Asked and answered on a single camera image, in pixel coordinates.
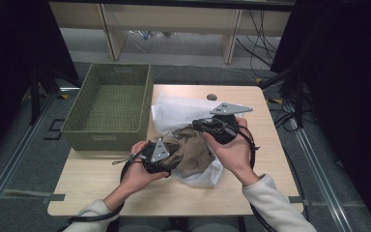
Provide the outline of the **green woven basket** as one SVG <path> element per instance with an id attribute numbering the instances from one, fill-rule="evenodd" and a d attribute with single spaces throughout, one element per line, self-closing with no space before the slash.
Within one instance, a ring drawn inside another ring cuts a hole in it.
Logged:
<path id="1" fill-rule="evenodd" d="M 61 128 L 76 151 L 128 151 L 147 136 L 149 64 L 93 64 Z"/>

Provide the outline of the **white mesh laundry bag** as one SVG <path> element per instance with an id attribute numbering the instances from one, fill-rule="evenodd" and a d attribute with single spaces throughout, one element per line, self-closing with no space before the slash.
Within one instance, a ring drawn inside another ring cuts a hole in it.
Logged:
<path id="1" fill-rule="evenodd" d="M 202 127 L 193 126 L 192 121 L 211 118 L 210 111 L 221 103 L 220 101 L 204 101 L 166 94 L 159 95 L 156 103 L 152 105 L 153 123 L 157 133 L 160 134 L 158 140 L 162 140 L 164 135 L 170 135 L 179 129 Z M 214 161 L 203 173 L 185 178 L 180 175 L 178 170 L 171 170 L 176 181 L 191 187 L 211 187 L 218 184 L 222 177 L 223 165 L 207 142 L 206 145 L 214 156 Z"/>

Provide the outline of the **person's left hand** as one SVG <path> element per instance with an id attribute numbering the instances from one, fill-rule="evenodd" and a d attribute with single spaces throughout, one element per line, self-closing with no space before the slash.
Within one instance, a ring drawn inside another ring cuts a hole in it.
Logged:
<path id="1" fill-rule="evenodd" d="M 153 181 L 167 178 L 168 176 L 169 173 L 167 172 L 149 173 L 145 169 L 142 159 L 137 157 L 129 164 L 123 180 L 118 186 L 119 193 L 121 196 L 129 197 L 142 190 Z"/>

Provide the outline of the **metal floor rail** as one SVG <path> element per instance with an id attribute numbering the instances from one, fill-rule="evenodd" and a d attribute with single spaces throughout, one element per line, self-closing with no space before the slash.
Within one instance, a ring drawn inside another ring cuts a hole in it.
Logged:
<path id="1" fill-rule="evenodd" d="M 309 163 L 310 169 L 316 179 L 338 232 L 354 232 L 353 226 L 350 224 L 348 216 L 334 192 L 304 128 L 301 128 L 300 124 L 295 119 L 291 119 L 290 124 L 296 128 L 297 139 L 304 151 L 306 160 Z"/>
<path id="2" fill-rule="evenodd" d="M 29 125 L 27 127 L 26 132 L 23 134 L 21 140 L 19 141 L 16 148 L 12 152 L 10 159 L 7 161 L 5 167 L 3 168 L 0 174 L 0 200 L 4 195 L 5 189 L 12 180 L 15 172 L 19 168 L 26 152 L 31 146 L 33 139 L 35 138 L 37 131 L 39 130 L 49 107 L 54 103 L 55 99 L 60 97 L 62 94 L 68 94 L 69 92 L 77 91 L 78 91 L 77 87 L 62 87 L 59 93 L 48 94 L 43 101 L 43 105 L 38 107 L 39 115 L 36 121 L 32 125 Z"/>

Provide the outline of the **beige pants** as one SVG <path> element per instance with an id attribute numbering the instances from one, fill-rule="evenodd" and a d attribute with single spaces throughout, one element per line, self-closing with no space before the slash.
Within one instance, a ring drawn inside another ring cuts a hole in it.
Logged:
<path id="1" fill-rule="evenodd" d="M 164 135 L 162 141 L 170 156 L 160 160 L 158 164 L 178 170 L 184 178 L 203 173 L 214 161 L 202 133 L 191 127 Z"/>

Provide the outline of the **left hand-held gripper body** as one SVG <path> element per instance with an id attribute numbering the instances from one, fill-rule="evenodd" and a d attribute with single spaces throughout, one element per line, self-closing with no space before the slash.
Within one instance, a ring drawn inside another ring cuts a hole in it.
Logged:
<path id="1" fill-rule="evenodd" d="M 157 142 L 150 141 L 148 145 L 140 152 L 139 157 L 142 159 L 145 169 L 149 173 L 168 172 L 172 167 L 163 164 L 171 153 L 168 151 L 164 142 L 160 139 Z"/>

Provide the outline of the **person's lap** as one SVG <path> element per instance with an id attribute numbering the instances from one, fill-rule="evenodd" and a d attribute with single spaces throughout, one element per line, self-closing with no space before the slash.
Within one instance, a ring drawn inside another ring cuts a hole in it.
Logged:
<path id="1" fill-rule="evenodd" d="M 119 232 L 240 232 L 238 217 L 123 217 Z"/>

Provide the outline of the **light wooden shelf unit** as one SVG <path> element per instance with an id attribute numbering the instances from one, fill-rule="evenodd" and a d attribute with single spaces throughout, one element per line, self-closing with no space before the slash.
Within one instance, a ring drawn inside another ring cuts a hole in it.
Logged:
<path id="1" fill-rule="evenodd" d="M 290 14 L 265 10 L 137 6 L 49 0 L 61 28 L 101 29 L 110 57 L 120 57 L 128 31 L 219 34 L 223 59 L 232 62 L 236 37 L 283 35 Z"/>

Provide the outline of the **black metal stand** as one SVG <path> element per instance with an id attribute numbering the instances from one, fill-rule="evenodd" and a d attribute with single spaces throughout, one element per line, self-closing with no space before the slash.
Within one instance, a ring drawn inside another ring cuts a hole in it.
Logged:
<path id="1" fill-rule="evenodd" d="M 40 88 L 43 87 L 49 96 L 56 95 L 60 87 L 55 81 L 56 78 L 66 80 L 75 87 L 80 87 L 82 82 L 79 80 L 77 72 L 68 74 L 47 64 L 36 64 L 30 71 L 30 97 L 32 103 L 32 115 L 30 124 L 35 124 L 41 115 Z"/>
<path id="2" fill-rule="evenodd" d="M 261 83 L 259 87 L 262 90 L 282 81 L 282 86 L 279 94 L 283 99 L 291 97 L 295 98 L 294 118 L 299 129 L 303 128 L 302 113 L 303 113 L 303 69 L 298 65 L 292 64 L 283 72 L 277 74 L 275 77 Z"/>

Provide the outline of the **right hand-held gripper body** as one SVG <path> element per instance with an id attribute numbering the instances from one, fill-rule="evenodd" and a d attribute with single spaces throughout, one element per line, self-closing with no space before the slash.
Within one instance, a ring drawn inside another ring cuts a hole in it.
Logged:
<path id="1" fill-rule="evenodd" d="M 217 133 L 211 134 L 211 136 L 218 143 L 227 144 L 237 136 L 238 131 L 240 130 L 236 120 L 236 115 L 251 111 L 252 108 L 248 106 L 223 102 L 210 111 L 213 122 L 202 126 L 215 129 Z"/>

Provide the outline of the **black curtain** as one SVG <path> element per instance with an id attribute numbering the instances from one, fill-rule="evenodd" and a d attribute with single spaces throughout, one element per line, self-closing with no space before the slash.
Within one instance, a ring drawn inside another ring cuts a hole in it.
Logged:
<path id="1" fill-rule="evenodd" d="M 76 72 L 48 0 L 0 0 L 0 139 L 40 63 Z"/>
<path id="2" fill-rule="evenodd" d="M 371 0 L 296 0 L 271 69 L 301 74 L 371 214 Z"/>

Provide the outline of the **grey tape strip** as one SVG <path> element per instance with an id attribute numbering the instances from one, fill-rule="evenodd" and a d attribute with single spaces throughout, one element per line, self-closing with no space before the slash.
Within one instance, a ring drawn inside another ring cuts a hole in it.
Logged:
<path id="1" fill-rule="evenodd" d="M 52 201 L 64 201 L 65 196 L 66 196 L 65 194 L 50 194 L 43 198 L 42 203 L 48 204 L 49 202 Z"/>
<path id="2" fill-rule="evenodd" d="M 288 196 L 290 203 L 292 204 L 299 204 L 301 203 L 303 206 L 309 206 L 310 201 L 309 199 L 303 198 L 301 196 Z"/>

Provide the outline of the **clear plastic bag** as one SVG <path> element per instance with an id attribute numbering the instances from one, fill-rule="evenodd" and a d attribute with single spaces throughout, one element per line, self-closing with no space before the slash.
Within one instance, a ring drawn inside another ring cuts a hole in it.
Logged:
<path id="1" fill-rule="evenodd" d="M 130 31 L 131 34 L 139 34 L 144 40 L 159 39 L 159 38 L 173 38 L 175 32 L 160 32 L 160 31 Z"/>

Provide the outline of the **person's right hand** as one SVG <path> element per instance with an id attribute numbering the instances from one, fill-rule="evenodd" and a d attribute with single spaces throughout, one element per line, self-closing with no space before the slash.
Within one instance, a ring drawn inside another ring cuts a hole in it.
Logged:
<path id="1" fill-rule="evenodd" d="M 218 143 L 206 132 L 203 133 L 203 136 L 222 165 L 232 172 L 244 187 L 248 187 L 257 183 L 260 178 L 250 166 L 251 140 L 246 130 L 247 121 L 239 117 L 236 118 L 236 121 L 240 126 L 240 132 L 227 144 Z"/>

